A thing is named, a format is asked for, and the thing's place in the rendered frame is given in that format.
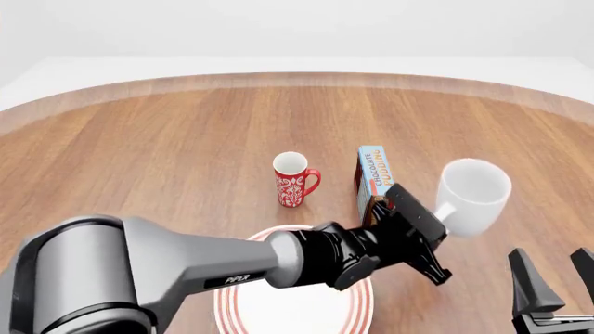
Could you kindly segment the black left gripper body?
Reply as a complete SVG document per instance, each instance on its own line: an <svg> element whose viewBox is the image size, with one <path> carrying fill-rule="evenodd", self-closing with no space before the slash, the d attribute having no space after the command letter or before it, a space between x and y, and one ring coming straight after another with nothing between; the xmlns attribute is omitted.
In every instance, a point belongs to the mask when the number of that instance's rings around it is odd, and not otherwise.
<svg viewBox="0 0 594 334"><path fill-rule="evenodd" d="M419 200L398 183L385 193L388 207L399 213L428 241L432 250L437 250L447 236L446 228Z"/></svg>

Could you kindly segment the chocolate pudding box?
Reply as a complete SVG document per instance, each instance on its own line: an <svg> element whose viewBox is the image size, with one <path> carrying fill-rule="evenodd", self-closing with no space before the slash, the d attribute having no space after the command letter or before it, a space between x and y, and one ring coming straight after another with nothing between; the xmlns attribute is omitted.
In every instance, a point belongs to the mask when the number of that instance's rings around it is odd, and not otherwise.
<svg viewBox="0 0 594 334"><path fill-rule="evenodd" d="M385 199L394 184L389 162L382 146L361 146L357 150L354 175L356 206L362 226L374 225L375 202Z"/></svg>

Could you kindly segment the white plate with red rings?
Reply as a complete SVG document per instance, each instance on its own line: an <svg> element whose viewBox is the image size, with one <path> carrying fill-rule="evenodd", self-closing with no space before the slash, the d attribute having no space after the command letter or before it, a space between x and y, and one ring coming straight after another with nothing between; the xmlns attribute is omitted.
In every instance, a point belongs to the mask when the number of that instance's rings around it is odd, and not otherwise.
<svg viewBox="0 0 594 334"><path fill-rule="evenodd" d="M368 334L371 280L345 291L326 284L275 289L255 274L224 277L213 295L219 334Z"/></svg>

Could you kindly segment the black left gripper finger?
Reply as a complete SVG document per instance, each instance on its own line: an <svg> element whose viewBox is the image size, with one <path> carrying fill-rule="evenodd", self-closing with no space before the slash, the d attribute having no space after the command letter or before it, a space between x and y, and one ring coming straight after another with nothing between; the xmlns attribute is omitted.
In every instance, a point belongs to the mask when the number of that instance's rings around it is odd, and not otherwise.
<svg viewBox="0 0 594 334"><path fill-rule="evenodd" d="M452 277L452 273L439 264L433 251L426 244L413 248L407 258L407 265L427 277L435 286L441 286Z"/></svg>

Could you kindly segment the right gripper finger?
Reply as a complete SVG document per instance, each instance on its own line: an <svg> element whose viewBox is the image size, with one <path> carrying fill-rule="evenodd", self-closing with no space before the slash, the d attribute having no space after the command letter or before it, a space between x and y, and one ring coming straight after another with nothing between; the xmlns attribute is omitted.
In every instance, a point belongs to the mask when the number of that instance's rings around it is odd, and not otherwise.
<svg viewBox="0 0 594 334"><path fill-rule="evenodd" d="M521 248L508 255L513 286L513 315L553 313L565 302L558 296Z"/></svg>
<svg viewBox="0 0 594 334"><path fill-rule="evenodd" d="M580 248L573 252L570 258L594 303L594 253L586 248Z"/></svg>

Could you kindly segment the red patterned mug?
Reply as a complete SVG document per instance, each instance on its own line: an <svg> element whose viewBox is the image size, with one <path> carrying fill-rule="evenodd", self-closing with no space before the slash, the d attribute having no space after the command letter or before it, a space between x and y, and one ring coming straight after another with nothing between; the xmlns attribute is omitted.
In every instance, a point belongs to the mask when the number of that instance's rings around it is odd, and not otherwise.
<svg viewBox="0 0 594 334"><path fill-rule="evenodd" d="M321 173L308 167L307 158L299 152L282 152L272 162L278 202L286 208L303 204L306 196L317 189Z"/></svg>

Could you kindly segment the white mug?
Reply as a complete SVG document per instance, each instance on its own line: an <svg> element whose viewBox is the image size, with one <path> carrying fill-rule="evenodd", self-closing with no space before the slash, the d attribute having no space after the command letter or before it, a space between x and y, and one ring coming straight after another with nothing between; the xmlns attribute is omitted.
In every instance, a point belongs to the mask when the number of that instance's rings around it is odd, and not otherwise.
<svg viewBox="0 0 594 334"><path fill-rule="evenodd" d="M451 161L440 175L433 214L450 235L472 238L498 219L511 191L509 176L494 163Z"/></svg>

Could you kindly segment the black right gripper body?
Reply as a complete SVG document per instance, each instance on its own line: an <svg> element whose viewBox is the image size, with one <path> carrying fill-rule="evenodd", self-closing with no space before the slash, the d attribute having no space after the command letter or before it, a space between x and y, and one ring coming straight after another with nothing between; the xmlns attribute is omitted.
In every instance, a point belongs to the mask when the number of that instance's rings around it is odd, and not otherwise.
<svg viewBox="0 0 594 334"><path fill-rule="evenodd" d="M594 315L512 314L516 334L594 334Z"/></svg>

